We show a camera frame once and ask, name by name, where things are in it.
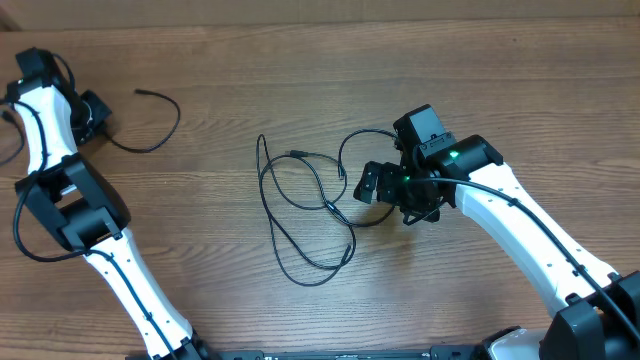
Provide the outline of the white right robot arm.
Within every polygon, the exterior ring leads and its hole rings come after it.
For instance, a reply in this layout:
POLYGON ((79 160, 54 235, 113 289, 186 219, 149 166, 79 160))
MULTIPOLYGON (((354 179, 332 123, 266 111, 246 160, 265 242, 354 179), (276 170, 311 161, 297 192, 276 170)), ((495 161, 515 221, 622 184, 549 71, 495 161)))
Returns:
POLYGON ((512 327, 445 359, 636 359, 639 275, 622 276, 575 241, 479 135, 455 139, 430 105, 393 124, 397 164, 369 162, 355 199, 397 207, 405 225, 436 222, 448 204, 483 228, 544 303, 545 330, 512 327))

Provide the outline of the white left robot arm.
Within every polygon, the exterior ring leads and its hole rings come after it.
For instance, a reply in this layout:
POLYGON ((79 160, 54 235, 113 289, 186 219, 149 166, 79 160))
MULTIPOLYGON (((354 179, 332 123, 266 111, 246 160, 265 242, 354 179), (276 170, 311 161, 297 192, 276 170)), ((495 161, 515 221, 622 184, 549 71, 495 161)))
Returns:
POLYGON ((27 175, 15 184, 12 231, 18 249, 41 263, 82 258, 91 265, 142 336, 144 358, 215 358, 146 266, 124 200, 78 150, 104 133, 111 109, 94 92, 77 91, 59 55, 30 48, 16 60, 22 75, 8 84, 1 102, 20 116, 29 151, 27 175), (23 210, 30 211, 64 254, 38 256, 26 248, 19 230, 23 210))

